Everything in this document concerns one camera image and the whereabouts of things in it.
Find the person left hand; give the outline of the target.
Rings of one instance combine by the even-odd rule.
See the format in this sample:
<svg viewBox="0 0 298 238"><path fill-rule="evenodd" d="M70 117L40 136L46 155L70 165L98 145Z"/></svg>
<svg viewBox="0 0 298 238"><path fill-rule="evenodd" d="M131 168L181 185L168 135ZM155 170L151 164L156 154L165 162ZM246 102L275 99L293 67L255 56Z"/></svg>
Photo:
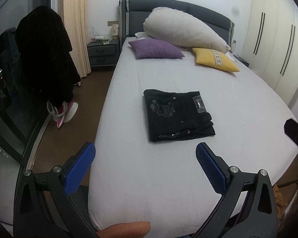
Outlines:
<svg viewBox="0 0 298 238"><path fill-rule="evenodd" d="M151 230L151 223L148 221L137 221L130 223L115 224L98 231L99 237L108 238L129 238L145 237Z"/></svg>

